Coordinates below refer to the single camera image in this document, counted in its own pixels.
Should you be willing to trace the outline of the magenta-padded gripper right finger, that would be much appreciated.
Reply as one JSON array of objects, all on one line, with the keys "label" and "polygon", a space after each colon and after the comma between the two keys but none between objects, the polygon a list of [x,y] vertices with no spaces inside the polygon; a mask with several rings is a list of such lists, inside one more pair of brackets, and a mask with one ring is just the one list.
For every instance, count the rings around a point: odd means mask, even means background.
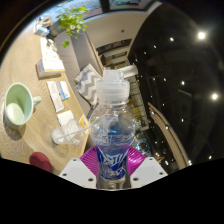
[{"label": "magenta-padded gripper right finger", "polygon": [[128,151],[127,171],[131,188],[140,188],[167,176],[154,157],[145,157],[133,147]]}]

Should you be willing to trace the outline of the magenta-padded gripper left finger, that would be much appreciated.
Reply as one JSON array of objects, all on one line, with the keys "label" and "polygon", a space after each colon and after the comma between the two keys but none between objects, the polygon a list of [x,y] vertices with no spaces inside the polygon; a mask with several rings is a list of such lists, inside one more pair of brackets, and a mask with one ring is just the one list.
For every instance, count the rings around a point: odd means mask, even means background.
[{"label": "magenta-padded gripper left finger", "polygon": [[97,185],[98,159],[94,147],[80,158],[72,158],[59,176],[78,186],[95,189]]}]

